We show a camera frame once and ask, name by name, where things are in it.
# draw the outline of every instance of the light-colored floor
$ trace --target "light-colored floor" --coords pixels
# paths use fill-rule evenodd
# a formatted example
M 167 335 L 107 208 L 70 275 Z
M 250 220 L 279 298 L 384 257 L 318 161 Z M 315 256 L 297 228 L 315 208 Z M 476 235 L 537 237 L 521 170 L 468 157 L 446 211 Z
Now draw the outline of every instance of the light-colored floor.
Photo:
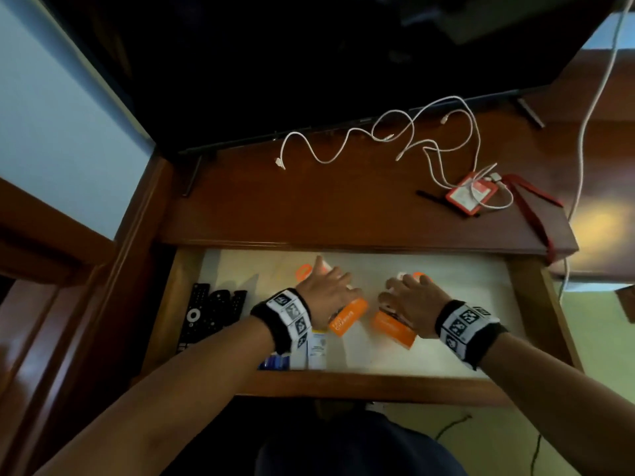
M 614 293 L 567 293 L 563 308 L 587 375 L 635 402 L 635 324 Z M 440 439 L 471 476 L 529 475 L 538 432 L 517 409 L 386 404 L 386 416 L 434 437 L 467 413 L 473 419 Z M 578 473 L 542 441 L 536 476 Z

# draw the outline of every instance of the person's right hand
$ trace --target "person's right hand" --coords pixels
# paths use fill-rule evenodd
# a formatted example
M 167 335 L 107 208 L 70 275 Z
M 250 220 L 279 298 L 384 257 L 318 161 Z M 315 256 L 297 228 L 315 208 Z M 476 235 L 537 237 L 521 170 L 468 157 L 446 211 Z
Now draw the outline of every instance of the person's right hand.
M 386 289 L 392 289 L 393 293 L 379 294 L 379 304 L 389 305 L 408 319 L 420 337 L 438 337 L 434 323 L 445 304 L 452 300 L 449 295 L 424 275 L 419 282 L 410 274 L 403 276 L 403 280 L 393 277 L 386 281 Z

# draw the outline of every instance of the white power cord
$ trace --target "white power cord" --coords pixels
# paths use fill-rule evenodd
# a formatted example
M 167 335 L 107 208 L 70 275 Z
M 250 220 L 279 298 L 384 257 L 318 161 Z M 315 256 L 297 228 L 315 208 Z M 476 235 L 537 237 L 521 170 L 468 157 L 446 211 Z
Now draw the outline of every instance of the white power cord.
M 607 69 L 604 72 L 604 76 L 600 81 L 598 86 L 598 91 L 596 92 L 591 105 L 589 106 L 589 110 L 586 115 L 582 119 L 582 124 L 580 125 L 580 132 L 578 133 L 578 147 L 577 147 L 577 155 L 578 155 L 578 188 L 575 192 L 575 197 L 573 199 L 573 205 L 571 206 L 571 210 L 569 211 L 569 215 L 567 217 L 569 224 L 572 222 L 573 217 L 575 216 L 575 212 L 578 209 L 578 205 L 580 204 L 580 197 L 582 196 L 582 185 L 584 183 L 584 135 L 587 131 L 587 125 L 589 124 L 589 120 L 591 119 L 591 115 L 593 115 L 593 111 L 595 110 L 596 105 L 598 104 L 599 98 L 602 96 L 602 92 L 604 88 L 607 86 L 607 81 L 611 76 L 611 72 L 613 71 L 613 66 L 615 64 L 615 58 L 617 57 L 617 51 L 619 50 L 619 41 L 620 35 L 622 33 L 624 19 L 628 12 L 631 10 L 634 0 L 626 0 L 626 5 L 624 5 L 624 9 L 622 10 L 619 20 L 617 21 L 617 25 L 615 26 L 615 32 L 613 34 L 613 45 L 611 46 L 611 56 L 608 61 Z M 562 303 L 562 297 L 567 289 L 567 285 L 569 284 L 569 278 L 571 276 L 571 267 L 569 266 L 569 261 L 565 258 L 565 279 L 562 282 L 562 286 L 560 286 L 560 293 L 558 294 L 558 301 Z
M 467 119 L 470 123 L 470 133 L 467 136 L 467 138 L 465 139 L 465 141 L 463 143 L 461 143 L 460 145 L 454 147 L 454 148 L 440 148 L 439 144 L 431 139 L 431 138 L 427 138 L 427 139 L 423 139 L 423 140 L 419 140 L 417 142 L 413 143 L 413 140 L 415 138 L 415 120 L 417 119 L 417 117 L 419 115 L 421 115 L 425 110 L 427 110 L 428 108 L 430 108 L 431 106 L 437 104 L 437 103 L 441 103 L 444 101 L 448 101 L 448 100 L 458 100 L 460 103 L 463 104 L 463 106 L 465 107 L 465 109 L 463 108 L 457 108 L 455 110 L 450 111 L 449 113 L 447 113 L 442 119 L 441 119 L 441 124 L 445 124 L 448 121 L 448 118 L 450 115 L 452 115 L 453 113 L 463 113 L 465 116 L 467 116 Z M 408 125 L 406 125 L 401 132 L 399 132 L 397 135 L 395 134 L 390 134 L 387 137 L 383 137 L 383 138 L 379 138 L 375 135 L 375 129 L 377 128 L 377 125 L 379 125 L 379 123 L 389 114 L 391 113 L 399 113 L 401 115 L 404 115 L 407 119 L 408 119 Z M 449 152 L 449 151 L 455 151 L 455 150 L 459 150 L 460 148 L 463 148 L 472 138 L 472 135 L 474 134 L 474 132 L 476 132 L 476 140 L 477 140 L 477 145 L 476 145 L 476 152 L 474 154 L 474 164 L 472 166 L 472 172 L 476 172 L 476 167 L 478 165 L 478 155 L 481 149 L 481 134 L 479 132 L 479 128 L 478 128 L 478 124 L 476 122 L 476 117 L 474 117 L 474 113 L 472 112 L 472 110 L 467 106 L 467 103 L 465 103 L 465 100 L 462 99 L 460 96 L 457 95 L 450 95 L 447 97 L 443 97 L 440 98 L 439 100 L 435 100 L 427 105 L 425 105 L 425 107 L 421 108 L 419 111 L 417 111 L 417 114 L 414 117 L 410 117 L 408 113 L 406 113 L 403 110 L 389 110 L 387 112 L 385 112 L 381 117 L 379 117 L 377 119 L 377 121 L 373 124 L 373 127 L 371 128 L 370 132 L 361 129 L 359 127 L 353 127 L 350 128 L 347 132 L 346 132 L 346 136 L 344 137 L 344 141 L 342 142 L 342 145 L 340 147 L 340 149 L 337 151 L 337 153 L 329 160 L 321 160 L 320 158 L 318 158 L 318 156 L 316 155 L 316 153 L 313 151 L 313 148 L 311 146 L 311 143 L 309 143 L 308 139 L 306 138 L 306 136 L 304 136 L 303 134 L 301 134 L 300 132 L 290 132 L 287 134 L 286 137 L 284 137 L 284 140 L 282 141 L 282 146 L 280 147 L 280 156 L 275 160 L 275 164 L 278 165 L 279 167 L 282 167 L 284 170 L 286 170 L 286 167 L 284 167 L 284 162 L 282 161 L 282 154 L 284 153 L 284 146 L 286 145 L 287 140 L 289 140 L 289 137 L 291 137 L 292 135 L 299 135 L 300 137 L 302 137 L 304 139 L 304 141 L 306 142 L 306 144 L 309 146 L 309 150 L 311 151 L 311 154 L 313 155 L 313 158 L 319 162 L 320 164 L 330 164 L 331 162 L 334 162 L 337 157 L 339 157 L 339 155 L 341 154 L 341 152 L 343 151 L 346 143 L 348 142 L 349 139 L 349 135 L 351 134 L 351 132 L 353 131 L 359 131 L 362 132 L 366 135 L 368 135 L 370 138 L 372 138 L 374 141 L 376 142 L 383 142 L 383 143 L 389 143 L 389 142 L 393 142 L 395 140 L 397 140 L 399 137 L 401 137 L 404 133 L 406 133 L 406 131 L 408 130 L 408 128 L 410 128 L 410 139 L 408 141 L 408 144 L 406 145 L 406 147 L 400 151 L 397 154 L 397 157 L 395 158 L 395 161 L 398 162 L 401 157 L 403 157 L 403 155 L 406 153 L 406 151 L 408 151 L 410 148 L 413 148 L 414 146 L 417 145 L 423 145 L 423 144 L 430 144 L 430 145 L 423 145 L 422 146 L 422 150 L 425 154 L 425 157 L 428 160 L 428 167 L 430 169 L 430 175 L 432 176 L 433 182 L 436 183 L 439 187 L 447 189 L 447 190 L 451 190 L 452 188 L 456 188 L 458 185 L 454 185 L 449 183 L 446 178 L 445 178 L 445 174 L 443 172 L 443 159 L 441 157 L 441 153 L 445 153 L 445 152 Z M 432 160 L 430 158 L 430 155 L 428 154 L 428 150 L 433 150 L 436 152 L 437 158 L 439 160 L 439 168 L 440 168 L 440 172 L 441 172 L 441 181 L 438 181 L 436 179 L 436 177 L 434 176 L 434 169 L 433 169 L 433 163 Z M 481 205 L 482 207 L 486 207 L 488 209 L 506 209 L 507 207 L 511 206 L 514 203 L 514 195 L 512 194 L 512 192 L 508 189 L 508 187 L 500 181 L 500 176 L 496 175 L 498 180 L 495 181 L 496 185 L 498 185 L 501 189 L 503 189 L 504 191 L 506 191 L 509 194 L 509 198 L 510 201 L 509 203 L 507 203 L 504 206 L 488 206 L 484 203 L 482 203 L 475 195 L 474 193 L 474 185 L 476 182 L 478 182 L 481 179 L 486 178 L 486 175 L 488 175 L 488 173 L 490 173 L 494 167 L 496 167 L 496 164 L 492 164 L 489 165 L 483 169 L 481 169 L 480 171 L 476 172 L 474 174 L 474 176 L 471 179 L 468 179 L 467 181 L 465 181 L 463 184 L 461 185 L 465 185 L 465 184 L 470 184 L 470 192 L 472 194 L 472 197 L 474 198 L 474 200 Z

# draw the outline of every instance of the wristband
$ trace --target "wristband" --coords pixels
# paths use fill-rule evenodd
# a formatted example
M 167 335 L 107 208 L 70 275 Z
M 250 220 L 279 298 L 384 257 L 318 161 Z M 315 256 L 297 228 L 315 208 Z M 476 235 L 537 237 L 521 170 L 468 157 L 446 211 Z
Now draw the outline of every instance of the wristband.
M 434 330 L 456 356 L 476 370 L 496 338 L 507 329 L 482 307 L 450 301 L 441 310 Z
M 251 315 L 263 321 L 274 339 L 275 352 L 297 351 L 307 341 L 311 312 L 302 296 L 289 288 L 256 304 Z

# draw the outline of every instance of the black tv screen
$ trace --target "black tv screen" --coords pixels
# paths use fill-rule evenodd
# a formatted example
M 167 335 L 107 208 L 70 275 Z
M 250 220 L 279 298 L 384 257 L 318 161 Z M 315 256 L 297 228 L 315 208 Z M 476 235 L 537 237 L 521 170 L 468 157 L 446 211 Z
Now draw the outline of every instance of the black tv screen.
M 57 1 L 63 6 L 64 0 Z M 164 150 L 550 84 L 616 0 L 102 0 Z

